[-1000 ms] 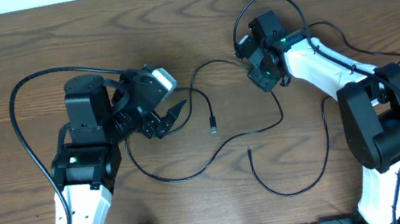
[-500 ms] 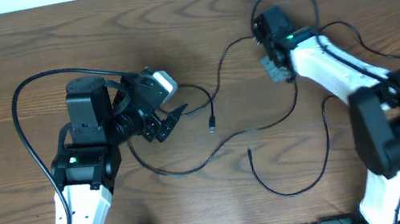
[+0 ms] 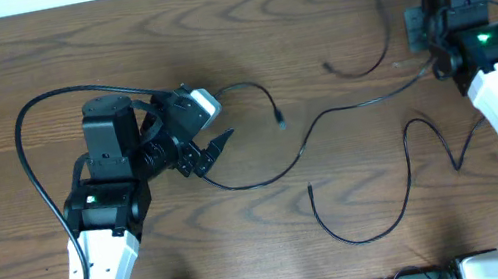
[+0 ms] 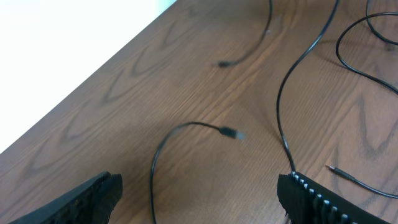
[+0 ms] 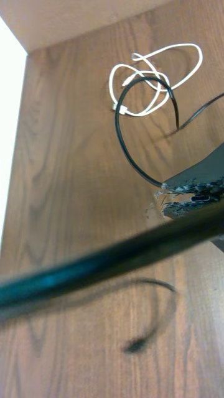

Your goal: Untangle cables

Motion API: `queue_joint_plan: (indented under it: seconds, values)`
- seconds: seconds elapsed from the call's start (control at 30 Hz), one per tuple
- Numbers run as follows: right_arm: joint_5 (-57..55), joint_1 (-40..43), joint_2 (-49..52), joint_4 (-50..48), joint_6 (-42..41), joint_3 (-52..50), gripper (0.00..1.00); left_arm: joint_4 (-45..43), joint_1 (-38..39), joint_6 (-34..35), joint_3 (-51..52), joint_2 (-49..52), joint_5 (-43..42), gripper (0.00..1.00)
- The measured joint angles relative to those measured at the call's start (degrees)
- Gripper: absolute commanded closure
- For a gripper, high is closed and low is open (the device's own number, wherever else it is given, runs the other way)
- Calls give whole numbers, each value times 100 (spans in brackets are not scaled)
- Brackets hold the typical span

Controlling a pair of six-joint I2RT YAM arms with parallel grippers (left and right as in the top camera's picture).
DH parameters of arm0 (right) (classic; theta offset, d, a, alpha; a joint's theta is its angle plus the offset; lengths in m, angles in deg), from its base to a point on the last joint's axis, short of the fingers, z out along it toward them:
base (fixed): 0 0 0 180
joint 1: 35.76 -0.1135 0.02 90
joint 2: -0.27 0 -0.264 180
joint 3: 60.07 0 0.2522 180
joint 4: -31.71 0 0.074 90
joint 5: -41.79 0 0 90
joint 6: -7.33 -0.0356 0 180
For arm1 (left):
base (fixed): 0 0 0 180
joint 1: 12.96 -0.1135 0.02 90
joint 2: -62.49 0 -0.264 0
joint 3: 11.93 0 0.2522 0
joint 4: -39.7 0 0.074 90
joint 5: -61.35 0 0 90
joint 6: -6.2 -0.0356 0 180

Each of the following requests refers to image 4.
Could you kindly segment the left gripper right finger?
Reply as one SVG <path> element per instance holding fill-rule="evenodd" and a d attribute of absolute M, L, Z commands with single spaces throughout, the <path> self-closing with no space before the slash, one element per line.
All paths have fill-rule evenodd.
<path fill-rule="evenodd" d="M 277 196 L 294 224 L 388 224 L 299 172 L 279 175 Z"/>

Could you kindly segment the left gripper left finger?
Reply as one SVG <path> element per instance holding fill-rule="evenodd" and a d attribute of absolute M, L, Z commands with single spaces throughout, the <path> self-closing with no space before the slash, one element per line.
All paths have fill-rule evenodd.
<path fill-rule="evenodd" d="M 122 194 L 122 176 L 105 171 L 10 224 L 107 224 Z"/>

